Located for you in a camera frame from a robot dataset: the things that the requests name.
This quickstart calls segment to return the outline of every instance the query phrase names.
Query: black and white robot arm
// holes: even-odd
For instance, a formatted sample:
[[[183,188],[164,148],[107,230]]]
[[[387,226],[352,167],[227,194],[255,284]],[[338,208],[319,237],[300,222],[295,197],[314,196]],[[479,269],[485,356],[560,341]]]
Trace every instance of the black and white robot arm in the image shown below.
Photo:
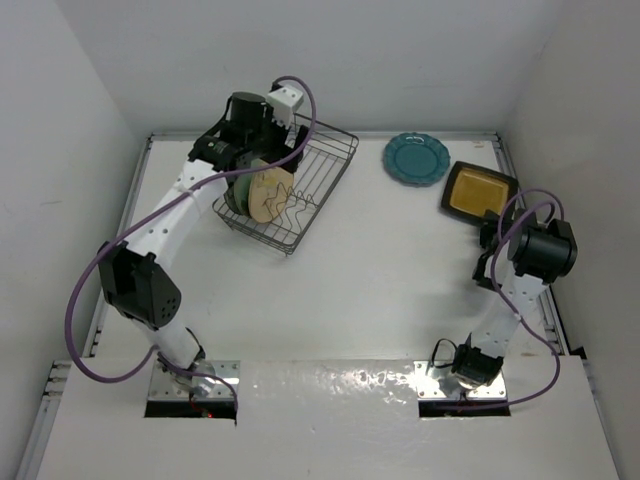
[[[516,212],[516,219],[523,211]],[[488,279],[491,257],[496,253],[497,222],[488,220],[481,231],[481,246],[486,249],[474,273],[476,282],[493,290]],[[559,277],[569,273],[578,248],[571,225],[552,220],[539,225],[535,215],[518,229],[508,243],[508,264],[501,289],[520,315],[502,298],[496,297],[484,320],[456,349],[451,373],[466,389],[490,385],[502,368],[507,346],[520,318],[535,308],[538,297]]]
[[[234,93],[223,118],[195,142],[156,209],[185,192],[188,198],[131,234],[99,263],[107,303],[133,320],[175,367],[188,370],[205,354],[180,317],[180,290],[167,272],[189,232],[235,179],[219,178],[197,189],[194,186],[218,172],[249,167],[255,158],[274,163],[292,154],[308,134],[301,127],[294,146],[286,145],[293,115],[302,101],[303,93],[290,85],[274,85],[266,98]],[[302,156],[301,152],[283,168],[295,171]]]

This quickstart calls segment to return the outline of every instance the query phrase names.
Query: blue plate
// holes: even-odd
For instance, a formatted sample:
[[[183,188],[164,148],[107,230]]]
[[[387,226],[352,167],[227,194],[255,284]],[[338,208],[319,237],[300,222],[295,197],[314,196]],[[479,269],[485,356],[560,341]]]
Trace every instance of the blue plate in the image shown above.
[[[410,185],[429,186],[447,173],[451,156],[447,147],[429,135],[403,133],[387,144],[383,162],[393,178]]]

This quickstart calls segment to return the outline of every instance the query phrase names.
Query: dish drying rack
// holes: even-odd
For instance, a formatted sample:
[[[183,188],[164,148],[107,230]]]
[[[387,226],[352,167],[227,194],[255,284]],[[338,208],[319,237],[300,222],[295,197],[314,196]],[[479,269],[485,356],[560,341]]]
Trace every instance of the dish drying rack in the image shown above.
[[[287,143],[293,146],[300,125],[309,126],[310,123],[309,117],[296,114]],[[266,200],[273,202],[276,197],[286,198],[280,215],[269,223],[258,223],[234,213],[224,197],[213,204],[213,210],[231,229],[291,255],[347,170],[358,143],[355,135],[316,121],[316,130],[294,175],[293,187],[283,196],[282,190],[287,189],[279,184],[276,194]],[[272,205],[269,210],[277,212],[280,205]]]

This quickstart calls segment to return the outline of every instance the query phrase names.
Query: white wall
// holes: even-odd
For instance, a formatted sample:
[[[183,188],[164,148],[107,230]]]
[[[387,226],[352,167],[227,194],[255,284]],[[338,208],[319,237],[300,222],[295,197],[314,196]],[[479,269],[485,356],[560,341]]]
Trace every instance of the white wall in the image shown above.
[[[579,256],[554,291],[629,479],[640,478],[638,18],[637,0],[568,0],[507,135],[522,182],[566,204]]]
[[[13,478],[73,283],[116,229],[142,145],[58,7],[0,2],[0,478]],[[97,289],[78,308],[82,342]]]
[[[143,133],[209,127],[233,90],[307,80],[350,129],[502,125],[561,0],[57,0]]]

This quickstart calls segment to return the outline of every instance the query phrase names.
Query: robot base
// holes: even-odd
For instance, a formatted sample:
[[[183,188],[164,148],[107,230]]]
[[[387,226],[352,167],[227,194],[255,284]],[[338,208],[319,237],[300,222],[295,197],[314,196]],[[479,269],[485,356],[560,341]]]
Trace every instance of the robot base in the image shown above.
[[[446,362],[436,361],[435,365]],[[416,393],[420,417],[491,417],[510,416],[507,389],[502,372],[491,385],[476,389],[464,389],[451,375],[451,368],[435,368],[429,361],[414,362]],[[451,407],[472,405],[494,405],[495,408],[477,411],[454,410]]]
[[[230,383],[236,392],[240,383],[240,362],[207,362],[212,373]],[[207,383],[205,388],[198,384]],[[156,362],[151,374],[147,394],[145,417],[162,418],[214,418],[236,420],[233,395],[229,389],[214,381],[196,380],[197,388],[182,385],[175,377]]]

